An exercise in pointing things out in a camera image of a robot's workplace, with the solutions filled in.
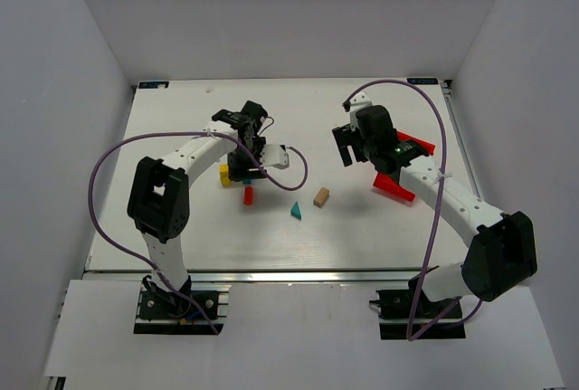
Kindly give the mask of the red cylinder block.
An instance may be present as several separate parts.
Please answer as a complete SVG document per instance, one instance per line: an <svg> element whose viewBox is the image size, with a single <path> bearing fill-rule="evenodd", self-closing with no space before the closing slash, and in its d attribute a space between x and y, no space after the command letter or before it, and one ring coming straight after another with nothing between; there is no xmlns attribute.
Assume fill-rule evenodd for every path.
<svg viewBox="0 0 579 390"><path fill-rule="evenodd" d="M248 185L244 188L243 204L251 206L253 204L253 187Z"/></svg>

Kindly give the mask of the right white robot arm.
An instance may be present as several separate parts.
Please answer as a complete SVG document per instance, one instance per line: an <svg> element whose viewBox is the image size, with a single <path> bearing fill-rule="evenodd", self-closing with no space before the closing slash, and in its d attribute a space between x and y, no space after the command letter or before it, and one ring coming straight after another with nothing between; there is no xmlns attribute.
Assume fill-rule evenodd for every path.
<svg viewBox="0 0 579 390"><path fill-rule="evenodd" d="M333 135L345 166L369 161L441 218L468 248L463 262L428 271L422 295L430 302L474 295L491 302L537 271L533 224L522 212L507 214L444 176L428 150L401 140L388 110L369 101L348 102L348 124Z"/></svg>

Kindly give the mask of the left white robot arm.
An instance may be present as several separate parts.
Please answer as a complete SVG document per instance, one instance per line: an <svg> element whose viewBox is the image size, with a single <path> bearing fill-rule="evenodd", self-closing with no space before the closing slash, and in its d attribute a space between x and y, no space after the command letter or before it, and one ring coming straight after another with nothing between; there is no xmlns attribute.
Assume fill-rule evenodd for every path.
<svg viewBox="0 0 579 390"><path fill-rule="evenodd" d="M149 260L159 274L185 291L190 282L180 242L190 215L189 189L212 164L227 157L227 178L234 182L262 178L252 163L261 159L266 139L258 135L268 117L262 105L246 101L233 112L221 109L212 116L200 137L194 137L168 155L143 157L137 165L128 200L128 216L146 242Z"/></svg>

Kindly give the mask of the natural wood block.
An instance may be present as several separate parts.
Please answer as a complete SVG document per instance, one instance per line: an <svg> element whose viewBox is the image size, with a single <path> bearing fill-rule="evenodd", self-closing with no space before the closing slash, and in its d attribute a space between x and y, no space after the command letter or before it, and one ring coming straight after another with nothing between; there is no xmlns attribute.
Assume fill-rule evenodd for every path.
<svg viewBox="0 0 579 390"><path fill-rule="evenodd" d="M321 187L313 199L313 205L316 207L323 207L329 199L330 192L327 188Z"/></svg>

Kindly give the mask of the yellow arch block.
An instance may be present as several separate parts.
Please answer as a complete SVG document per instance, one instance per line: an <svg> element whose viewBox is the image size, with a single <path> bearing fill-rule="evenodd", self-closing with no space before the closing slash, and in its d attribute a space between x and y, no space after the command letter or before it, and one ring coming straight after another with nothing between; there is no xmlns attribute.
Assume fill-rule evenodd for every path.
<svg viewBox="0 0 579 390"><path fill-rule="evenodd" d="M229 167L227 165L220 165L220 178L229 178Z"/></svg>

